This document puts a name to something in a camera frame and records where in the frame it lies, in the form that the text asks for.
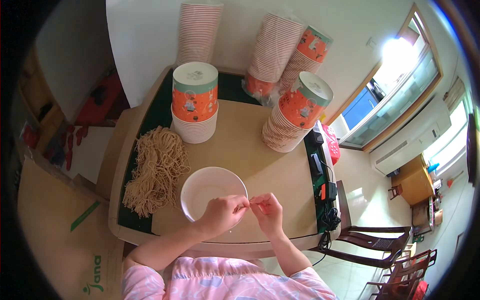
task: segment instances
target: curtain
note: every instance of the curtain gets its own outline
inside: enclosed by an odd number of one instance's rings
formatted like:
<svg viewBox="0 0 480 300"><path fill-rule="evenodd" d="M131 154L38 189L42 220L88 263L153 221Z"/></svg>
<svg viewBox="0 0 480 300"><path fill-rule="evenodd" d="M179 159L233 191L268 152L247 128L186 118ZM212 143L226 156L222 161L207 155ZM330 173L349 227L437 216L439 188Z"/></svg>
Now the curtain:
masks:
<svg viewBox="0 0 480 300"><path fill-rule="evenodd" d="M462 96L464 93L465 86L463 84L463 81L459 77L457 77L455 83L450 88L450 91L448 91L447 98L444 99L445 104L447 104L448 107L448 112L451 113L456 108L456 105L462 100Z"/></svg>

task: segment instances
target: air conditioner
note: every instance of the air conditioner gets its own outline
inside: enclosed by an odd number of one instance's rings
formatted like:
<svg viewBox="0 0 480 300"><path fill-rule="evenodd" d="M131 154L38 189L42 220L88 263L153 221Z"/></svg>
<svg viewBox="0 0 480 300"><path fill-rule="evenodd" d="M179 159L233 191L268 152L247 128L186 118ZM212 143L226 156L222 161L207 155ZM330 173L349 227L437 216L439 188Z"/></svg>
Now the air conditioner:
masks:
<svg viewBox="0 0 480 300"><path fill-rule="evenodd" d="M451 125L446 104L434 98L404 128L370 153L372 168L387 175L422 153Z"/></svg>

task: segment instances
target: person's left hand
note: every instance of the person's left hand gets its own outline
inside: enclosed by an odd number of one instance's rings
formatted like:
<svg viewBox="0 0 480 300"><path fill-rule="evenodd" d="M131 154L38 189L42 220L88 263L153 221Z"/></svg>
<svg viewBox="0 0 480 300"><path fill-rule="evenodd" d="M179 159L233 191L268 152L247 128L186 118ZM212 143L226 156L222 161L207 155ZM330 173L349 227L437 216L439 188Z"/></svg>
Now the person's left hand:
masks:
<svg viewBox="0 0 480 300"><path fill-rule="evenodd" d="M234 227L250 207L244 195L230 195L208 202L204 215L194 222L209 240Z"/></svg>

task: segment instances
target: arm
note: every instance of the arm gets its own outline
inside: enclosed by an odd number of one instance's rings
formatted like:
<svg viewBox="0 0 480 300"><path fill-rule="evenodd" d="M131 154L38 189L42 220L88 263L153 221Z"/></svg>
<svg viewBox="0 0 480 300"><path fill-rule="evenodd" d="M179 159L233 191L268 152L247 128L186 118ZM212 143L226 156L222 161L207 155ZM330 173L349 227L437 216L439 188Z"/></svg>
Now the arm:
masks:
<svg viewBox="0 0 480 300"><path fill-rule="evenodd" d="M193 245L212 239L235 226L248 210L245 196L228 196L210 200L204 215L197 221L170 234L154 237L135 248L125 258L123 271L134 265L161 270Z"/></svg>
<svg viewBox="0 0 480 300"><path fill-rule="evenodd" d="M273 251L283 273L288 277L311 267L310 260L288 239L282 229L282 206L272 193L262 194L250 200L260 229L272 243Z"/></svg>

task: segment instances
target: white paper bowl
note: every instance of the white paper bowl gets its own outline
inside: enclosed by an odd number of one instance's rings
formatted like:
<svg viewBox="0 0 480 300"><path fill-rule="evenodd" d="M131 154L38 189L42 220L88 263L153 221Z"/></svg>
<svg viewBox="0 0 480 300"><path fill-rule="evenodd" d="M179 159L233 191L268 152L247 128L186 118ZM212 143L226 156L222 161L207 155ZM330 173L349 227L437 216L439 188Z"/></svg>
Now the white paper bowl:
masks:
<svg viewBox="0 0 480 300"><path fill-rule="evenodd" d="M192 173L180 192L181 209L191 222L203 216L210 200L228 195L247 195L243 181L220 167L206 167Z"/></svg>

